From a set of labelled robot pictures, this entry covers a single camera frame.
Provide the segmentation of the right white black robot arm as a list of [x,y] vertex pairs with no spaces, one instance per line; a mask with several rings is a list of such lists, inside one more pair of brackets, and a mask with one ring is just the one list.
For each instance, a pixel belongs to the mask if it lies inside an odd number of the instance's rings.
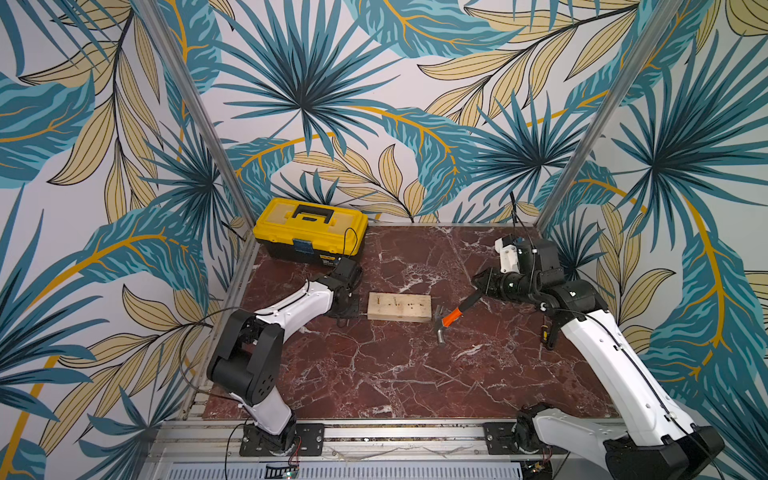
[[589,282],[566,278],[557,246],[508,235],[496,240],[497,267],[476,274],[477,297],[536,307],[551,321],[542,342],[571,342],[609,394],[622,430],[547,403],[521,410],[506,436],[516,452],[571,452],[614,479],[694,479],[724,448],[712,426],[697,424],[663,389],[629,345],[607,302]]

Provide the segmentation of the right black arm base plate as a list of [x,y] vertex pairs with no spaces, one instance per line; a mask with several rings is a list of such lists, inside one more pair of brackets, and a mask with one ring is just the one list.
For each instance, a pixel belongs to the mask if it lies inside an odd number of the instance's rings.
[[503,421],[482,424],[489,455],[544,455],[565,454],[560,447],[540,440],[532,422]]

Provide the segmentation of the orange black claw hammer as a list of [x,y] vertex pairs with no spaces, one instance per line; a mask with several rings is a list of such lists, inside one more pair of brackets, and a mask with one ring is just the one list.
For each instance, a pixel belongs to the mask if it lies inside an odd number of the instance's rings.
[[445,331],[464,313],[471,309],[482,298],[482,296],[483,294],[480,290],[475,290],[456,308],[448,310],[446,307],[440,306],[435,311],[433,315],[433,330],[436,335],[437,343],[440,347],[446,345]]

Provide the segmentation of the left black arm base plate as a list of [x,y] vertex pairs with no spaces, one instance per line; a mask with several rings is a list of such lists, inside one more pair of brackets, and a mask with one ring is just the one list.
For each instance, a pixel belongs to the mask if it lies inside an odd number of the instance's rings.
[[273,435],[255,425],[244,427],[239,448],[242,457],[289,456],[319,457],[325,440],[322,423],[289,423],[283,433]]

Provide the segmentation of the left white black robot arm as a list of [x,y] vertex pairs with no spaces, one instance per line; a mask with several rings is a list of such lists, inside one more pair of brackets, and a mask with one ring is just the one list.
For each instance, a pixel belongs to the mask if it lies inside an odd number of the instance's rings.
[[357,316],[362,276],[356,261],[343,258],[277,303],[227,319],[206,376],[247,412],[269,452],[287,453],[298,442],[296,416],[277,389],[285,341],[317,317]]

